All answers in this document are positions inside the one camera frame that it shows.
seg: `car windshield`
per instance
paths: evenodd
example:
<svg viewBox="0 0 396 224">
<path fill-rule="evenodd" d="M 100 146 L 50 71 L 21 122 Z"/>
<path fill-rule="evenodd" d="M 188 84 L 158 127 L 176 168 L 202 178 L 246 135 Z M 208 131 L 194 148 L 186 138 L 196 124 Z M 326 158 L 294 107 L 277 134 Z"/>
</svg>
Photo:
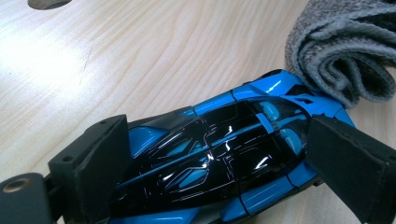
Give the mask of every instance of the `car windshield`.
<svg viewBox="0 0 396 224">
<path fill-rule="evenodd" d="M 257 113 L 270 121 L 276 140 L 285 142 L 295 154 L 304 149 L 310 117 L 299 105 L 280 97 L 261 98 L 250 103 Z"/>
</svg>

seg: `toy car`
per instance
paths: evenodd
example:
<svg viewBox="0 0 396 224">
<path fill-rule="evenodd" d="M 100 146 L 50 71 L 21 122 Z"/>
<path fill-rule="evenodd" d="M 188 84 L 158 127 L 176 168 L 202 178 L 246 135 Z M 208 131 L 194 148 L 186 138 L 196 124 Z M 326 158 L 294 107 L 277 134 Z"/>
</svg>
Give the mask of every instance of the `toy car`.
<svg viewBox="0 0 396 224">
<path fill-rule="evenodd" d="M 130 122 L 132 165 L 109 223 L 191 223 L 221 204 L 219 222 L 251 217 L 320 183 L 304 160 L 310 119 L 353 126 L 341 104 L 275 70 L 195 106 Z"/>
</svg>

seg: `gray fabric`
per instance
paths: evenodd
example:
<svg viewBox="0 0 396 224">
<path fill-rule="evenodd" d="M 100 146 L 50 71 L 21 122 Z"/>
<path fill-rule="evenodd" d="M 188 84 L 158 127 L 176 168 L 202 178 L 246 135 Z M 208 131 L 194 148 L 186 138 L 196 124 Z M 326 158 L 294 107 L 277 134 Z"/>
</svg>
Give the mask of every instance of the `gray fabric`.
<svg viewBox="0 0 396 224">
<path fill-rule="evenodd" d="M 360 96 L 386 102 L 395 92 L 384 67 L 396 64 L 395 1 L 309 1 L 286 43 L 286 64 L 346 107 Z"/>
</svg>

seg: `wood grain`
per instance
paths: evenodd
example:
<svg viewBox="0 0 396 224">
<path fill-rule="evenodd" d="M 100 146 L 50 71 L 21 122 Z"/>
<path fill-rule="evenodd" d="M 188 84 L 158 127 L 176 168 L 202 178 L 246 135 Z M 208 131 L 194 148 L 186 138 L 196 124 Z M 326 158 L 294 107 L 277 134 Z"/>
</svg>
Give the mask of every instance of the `wood grain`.
<svg viewBox="0 0 396 224">
<path fill-rule="evenodd" d="M 276 68 L 304 1 L 0 4 L 0 180 L 38 172 L 95 122 L 195 105 Z M 361 102 L 359 129 L 396 147 L 396 103 Z M 247 223 L 359 223 L 322 185 Z"/>
</svg>

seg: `folded towel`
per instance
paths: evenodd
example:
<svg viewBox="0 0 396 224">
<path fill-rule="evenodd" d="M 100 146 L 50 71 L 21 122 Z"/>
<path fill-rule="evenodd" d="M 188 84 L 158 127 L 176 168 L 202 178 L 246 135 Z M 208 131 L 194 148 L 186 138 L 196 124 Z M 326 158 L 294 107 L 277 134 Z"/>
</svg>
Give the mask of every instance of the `folded towel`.
<svg viewBox="0 0 396 224">
<path fill-rule="evenodd" d="M 346 107 L 386 102 L 395 81 L 396 1 L 310 0 L 286 43 L 286 64 L 302 82 Z"/>
</svg>

